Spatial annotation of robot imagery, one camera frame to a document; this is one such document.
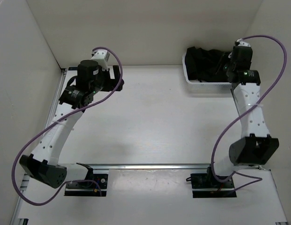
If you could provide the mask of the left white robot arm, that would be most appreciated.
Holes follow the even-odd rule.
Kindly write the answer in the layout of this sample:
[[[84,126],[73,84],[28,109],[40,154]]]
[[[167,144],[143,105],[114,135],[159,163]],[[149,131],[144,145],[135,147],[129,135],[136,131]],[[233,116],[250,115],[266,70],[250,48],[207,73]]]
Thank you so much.
[[[84,188],[93,184],[91,167],[82,164],[60,164],[61,150],[76,122],[93,102],[100,91],[121,91],[124,84],[119,66],[103,69],[94,60],[83,60],[77,67],[77,75],[67,82],[52,120],[53,128],[45,132],[36,148],[27,156],[22,155],[20,165],[33,179],[52,188],[60,187],[66,181],[77,182]]]

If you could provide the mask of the black shorts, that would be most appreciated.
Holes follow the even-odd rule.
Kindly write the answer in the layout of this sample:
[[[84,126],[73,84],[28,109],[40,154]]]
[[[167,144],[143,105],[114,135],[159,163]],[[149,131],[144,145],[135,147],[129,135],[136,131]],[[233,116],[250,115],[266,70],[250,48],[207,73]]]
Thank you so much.
[[[229,52],[204,50],[189,47],[185,55],[187,77],[190,81],[226,83],[228,82],[224,67],[230,59]]]

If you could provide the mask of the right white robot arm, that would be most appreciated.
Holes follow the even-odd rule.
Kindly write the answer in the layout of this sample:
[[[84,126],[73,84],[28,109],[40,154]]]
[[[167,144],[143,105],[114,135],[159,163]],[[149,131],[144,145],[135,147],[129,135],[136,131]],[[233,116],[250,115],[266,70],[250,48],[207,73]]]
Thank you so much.
[[[253,50],[249,43],[237,41],[223,67],[241,123],[241,138],[229,147],[228,156],[212,161],[207,169],[210,187],[229,180],[237,171],[249,166],[265,165],[279,147],[278,138],[271,136],[260,103],[260,76],[251,70]]]

